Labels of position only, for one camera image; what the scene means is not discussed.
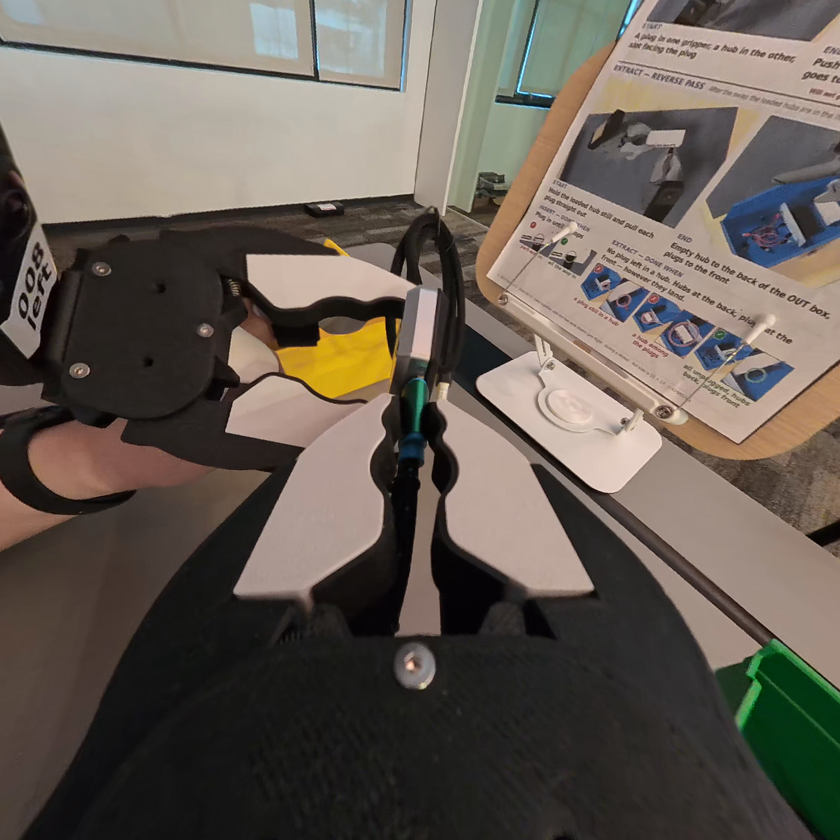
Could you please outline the green plastic bin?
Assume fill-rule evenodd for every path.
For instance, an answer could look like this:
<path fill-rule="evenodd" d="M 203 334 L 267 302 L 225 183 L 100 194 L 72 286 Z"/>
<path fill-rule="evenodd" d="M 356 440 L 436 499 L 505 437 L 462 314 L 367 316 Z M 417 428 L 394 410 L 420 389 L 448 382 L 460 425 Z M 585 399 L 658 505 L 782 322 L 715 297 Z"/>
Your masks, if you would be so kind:
<path fill-rule="evenodd" d="M 741 735 L 817 838 L 839 838 L 839 692 L 779 640 L 716 670 Z"/>

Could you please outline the yellow plastic bin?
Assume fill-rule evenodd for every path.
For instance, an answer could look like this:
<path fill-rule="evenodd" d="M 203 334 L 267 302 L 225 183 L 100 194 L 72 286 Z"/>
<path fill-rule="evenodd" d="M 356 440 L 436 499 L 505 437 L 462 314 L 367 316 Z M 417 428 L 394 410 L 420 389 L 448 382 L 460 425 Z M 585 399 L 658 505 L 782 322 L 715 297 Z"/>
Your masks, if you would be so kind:
<path fill-rule="evenodd" d="M 325 252 L 352 257 L 333 248 L 323 248 L 318 254 Z M 392 370 L 385 330 L 388 319 L 400 318 L 380 317 L 364 322 L 334 317 L 302 331 L 277 332 L 272 325 L 271 331 L 283 371 L 323 396 L 338 398 L 388 378 Z"/>

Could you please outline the instruction sheet on stand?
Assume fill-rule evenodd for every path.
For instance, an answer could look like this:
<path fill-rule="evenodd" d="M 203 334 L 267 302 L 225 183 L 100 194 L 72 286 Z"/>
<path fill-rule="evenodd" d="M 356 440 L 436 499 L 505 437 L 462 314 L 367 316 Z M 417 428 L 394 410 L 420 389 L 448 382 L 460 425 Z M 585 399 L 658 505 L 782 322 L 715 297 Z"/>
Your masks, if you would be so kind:
<path fill-rule="evenodd" d="M 668 428 L 690 447 L 715 457 L 732 460 L 766 459 L 797 448 L 839 416 L 839 370 L 834 366 L 768 423 L 741 444 L 735 444 L 686 410 L 653 392 L 629 373 L 614 364 L 580 339 L 570 338 L 544 316 L 517 302 L 502 302 L 507 293 L 488 277 L 504 247 L 513 238 L 529 210 L 543 177 L 548 172 L 573 118 L 595 84 L 604 64 L 611 59 L 614 45 L 608 45 L 589 58 L 564 85 L 555 99 L 523 167 L 497 213 L 479 249 L 476 278 L 482 295 L 499 311 L 522 322 L 541 340 L 547 340 L 562 360 L 572 360 L 592 374 L 595 383 L 606 385 L 620 394 L 633 410 L 642 410 L 644 418 L 658 429 Z"/>

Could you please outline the person's left forearm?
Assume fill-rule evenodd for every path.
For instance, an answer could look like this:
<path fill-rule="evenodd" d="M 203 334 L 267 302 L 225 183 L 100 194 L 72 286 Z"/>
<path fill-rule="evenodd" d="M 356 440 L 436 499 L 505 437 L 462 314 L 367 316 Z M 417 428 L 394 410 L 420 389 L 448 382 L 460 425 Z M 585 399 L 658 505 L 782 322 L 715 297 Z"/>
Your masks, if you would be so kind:
<path fill-rule="evenodd" d="M 116 508 L 139 490 L 180 487 L 214 473 L 122 440 L 126 422 L 92 427 L 64 408 L 2 415 L 1 550 L 73 518 Z"/>

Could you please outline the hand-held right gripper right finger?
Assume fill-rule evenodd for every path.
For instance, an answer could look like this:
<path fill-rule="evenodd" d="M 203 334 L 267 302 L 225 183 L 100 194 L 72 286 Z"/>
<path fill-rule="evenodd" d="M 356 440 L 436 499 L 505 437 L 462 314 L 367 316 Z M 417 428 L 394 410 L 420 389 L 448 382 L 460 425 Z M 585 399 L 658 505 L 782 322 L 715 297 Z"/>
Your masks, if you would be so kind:
<path fill-rule="evenodd" d="M 529 459 L 450 401 L 431 406 L 443 544 L 527 599 L 594 592 Z"/>

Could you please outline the braided hdmi cable green plugs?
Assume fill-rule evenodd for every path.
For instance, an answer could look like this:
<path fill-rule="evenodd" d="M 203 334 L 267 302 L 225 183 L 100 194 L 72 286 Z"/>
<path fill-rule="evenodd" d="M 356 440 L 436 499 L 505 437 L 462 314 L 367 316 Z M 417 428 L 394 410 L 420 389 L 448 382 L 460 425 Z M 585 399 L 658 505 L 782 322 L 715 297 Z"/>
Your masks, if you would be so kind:
<path fill-rule="evenodd" d="M 429 402 L 424 379 L 409 381 L 400 395 L 396 474 L 392 484 L 400 612 L 397 637 L 436 635 L 440 631 L 438 590 L 434 584 L 431 542 L 438 492 L 432 482 L 423 414 Z"/>

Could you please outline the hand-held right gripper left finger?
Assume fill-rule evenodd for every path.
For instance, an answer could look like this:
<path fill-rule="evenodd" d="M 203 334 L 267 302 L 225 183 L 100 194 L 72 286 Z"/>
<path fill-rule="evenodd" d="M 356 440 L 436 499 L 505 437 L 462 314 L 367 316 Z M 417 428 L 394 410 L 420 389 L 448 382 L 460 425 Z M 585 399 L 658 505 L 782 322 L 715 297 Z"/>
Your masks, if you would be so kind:
<path fill-rule="evenodd" d="M 237 581 L 242 600 L 312 605 L 354 565 L 372 560 L 387 587 L 394 542 L 389 497 L 396 473 L 396 401 L 371 401 L 332 425 L 298 457 Z"/>

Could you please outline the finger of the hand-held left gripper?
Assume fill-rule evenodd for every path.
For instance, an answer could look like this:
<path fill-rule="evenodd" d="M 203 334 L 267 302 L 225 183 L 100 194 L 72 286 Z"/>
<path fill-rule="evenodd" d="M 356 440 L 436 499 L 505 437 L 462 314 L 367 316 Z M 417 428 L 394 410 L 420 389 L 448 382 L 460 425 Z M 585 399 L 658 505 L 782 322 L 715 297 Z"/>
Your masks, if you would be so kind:
<path fill-rule="evenodd" d="M 224 443 L 239 454 L 296 454 L 365 404 L 332 400 L 297 378 L 265 374 L 231 400 Z"/>
<path fill-rule="evenodd" d="M 277 332 L 317 327 L 342 317 L 399 319 L 416 286 L 401 276 L 334 252 L 317 255 L 247 255 L 250 297 Z"/>

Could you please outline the black mat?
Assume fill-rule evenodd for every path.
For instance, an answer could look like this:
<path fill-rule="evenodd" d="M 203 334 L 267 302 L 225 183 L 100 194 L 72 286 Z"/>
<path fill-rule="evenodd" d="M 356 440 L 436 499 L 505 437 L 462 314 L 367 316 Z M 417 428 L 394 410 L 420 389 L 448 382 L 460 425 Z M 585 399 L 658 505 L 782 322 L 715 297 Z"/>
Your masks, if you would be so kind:
<path fill-rule="evenodd" d="M 531 339 L 523 338 L 492 317 L 470 322 L 466 326 L 454 383 L 476 396 L 476 381 L 481 375 L 534 351 Z"/>

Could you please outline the white stand base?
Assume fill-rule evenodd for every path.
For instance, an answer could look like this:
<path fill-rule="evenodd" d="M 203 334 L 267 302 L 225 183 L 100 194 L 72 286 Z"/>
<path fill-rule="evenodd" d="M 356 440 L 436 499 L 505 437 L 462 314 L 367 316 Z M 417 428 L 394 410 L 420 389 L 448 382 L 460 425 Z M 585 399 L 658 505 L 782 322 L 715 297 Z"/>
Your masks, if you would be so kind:
<path fill-rule="evenodd" d="M 662 448 L 659 431 L 574 373 L 535 338 L 525 353 L 476 378 L 476 390 L 589 488 L 622 490 Z"/>

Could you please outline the silver port hub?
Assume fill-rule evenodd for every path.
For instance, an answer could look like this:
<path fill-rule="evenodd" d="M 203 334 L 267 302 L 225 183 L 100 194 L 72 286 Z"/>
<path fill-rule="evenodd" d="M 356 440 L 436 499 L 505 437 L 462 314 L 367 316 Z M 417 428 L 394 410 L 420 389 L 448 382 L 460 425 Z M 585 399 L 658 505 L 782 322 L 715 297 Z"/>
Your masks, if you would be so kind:
<path fill-rule="evenodd" d="M 441 290 L 419 286 L 408 291 L 396 340 L 391 394 L 401 395 L 415 378 L 424 379 L 431 390 L 436 386 L 447 314 Z"/>

